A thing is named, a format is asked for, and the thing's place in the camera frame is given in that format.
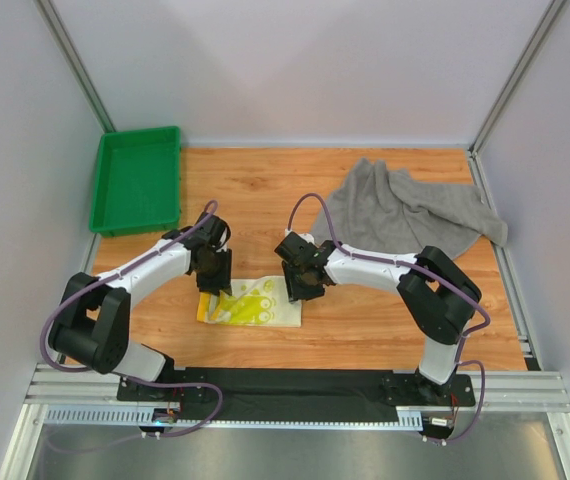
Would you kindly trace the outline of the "yellow green patterned towel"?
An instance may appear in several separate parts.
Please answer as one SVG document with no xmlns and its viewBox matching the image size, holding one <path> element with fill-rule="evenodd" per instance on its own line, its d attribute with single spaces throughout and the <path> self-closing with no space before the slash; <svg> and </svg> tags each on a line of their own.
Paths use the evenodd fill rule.
<svg viewBox="0 0 570 480">
<path fill-rule="evenodd" d="M 299 328 L 302 303 L 289 300 L 283 276 L 233 279 L 230 294 L 200 294 L 196 319 L 212 325 Z"/>
</svg>

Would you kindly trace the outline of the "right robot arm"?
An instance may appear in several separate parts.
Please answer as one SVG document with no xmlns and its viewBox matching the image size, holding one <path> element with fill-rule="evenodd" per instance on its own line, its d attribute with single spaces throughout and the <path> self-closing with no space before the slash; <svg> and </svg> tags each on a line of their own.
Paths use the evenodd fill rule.
<svg viewBox="0 0 570 480">
<path fill-rule="evenodd" d="M 425 336 L 418 375 L 438 386 L 450 381 L 482 294 L 442 250 L 428 246 L 416 254 L 384 254 L 332 240 L 317 245 L 291 231 L 275 253 L 292 302 L 320 298 L 326 287 L 337 285 L 398 295 Z"/>
</svg>

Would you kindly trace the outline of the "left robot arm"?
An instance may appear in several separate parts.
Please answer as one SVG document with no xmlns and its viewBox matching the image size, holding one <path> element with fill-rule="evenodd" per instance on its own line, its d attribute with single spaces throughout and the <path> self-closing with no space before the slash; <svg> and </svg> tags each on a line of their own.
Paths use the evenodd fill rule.
<svg viewBox="0 0 570 480">
<path fill-rule="evenodd" d="M 194 274 L 201 293 L 230 294 L 229 225 L 203 212 L 195 225 L 165 233 L 156 244 L 111 271 L 72 276 L 60 305 L 41 333 L 41 353 L 53 350 L 76 361 L 80 371 L 118 374 L 156 383 L 173 360 L 130 338 L 131 313 L 169 281 Z"/>
</svg>

